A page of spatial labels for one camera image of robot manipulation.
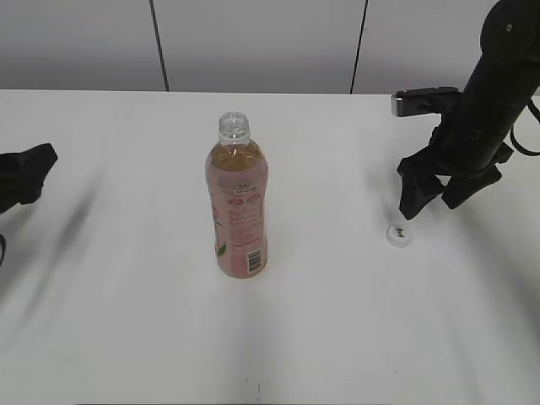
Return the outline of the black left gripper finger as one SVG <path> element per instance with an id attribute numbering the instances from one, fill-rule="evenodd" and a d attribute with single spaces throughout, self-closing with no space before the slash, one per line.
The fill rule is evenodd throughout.
<path id="1" fill-rule="evenodd" d="M 1 213 L 17 204 L 36 202 L 57 159 L 57 153 L 50 143 L 19 153 L 1 154 Z"/>

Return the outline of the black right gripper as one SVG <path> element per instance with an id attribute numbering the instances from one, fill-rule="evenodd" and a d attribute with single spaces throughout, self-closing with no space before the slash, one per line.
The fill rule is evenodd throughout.
<path id="1" fill-rule="evenodd" d="M 496 128 L 478 124 L 439 125 L 427 147 L 400 162 L 402 179 L 399 210 L 405 219 L 414 219 L 432 200 L 442 194 L 450 209 L 502 178 L 497 165 L 510 158 L 505 144 L 507 126 Z M 440 181 L 447 176 L 446 186 Z"/>

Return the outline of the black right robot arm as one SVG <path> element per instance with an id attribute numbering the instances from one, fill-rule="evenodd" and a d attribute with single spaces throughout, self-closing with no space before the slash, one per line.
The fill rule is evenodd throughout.
<path id="1" fill-rule="evenodd" d="M 480 35 L 482 55 L 464 90 L 452 87 L 411 89 L 391 97 L 396 117 L 438 114 L 428 145 L 400 161 L 399 210 L 416 217 L 441 197 L 450 209 L 501 180 L 499 165 L 523 148 L 513 126 L 528 109 L 539 114 L 532 97 L 539 87 L 539 3 L 498 1 Z"/>

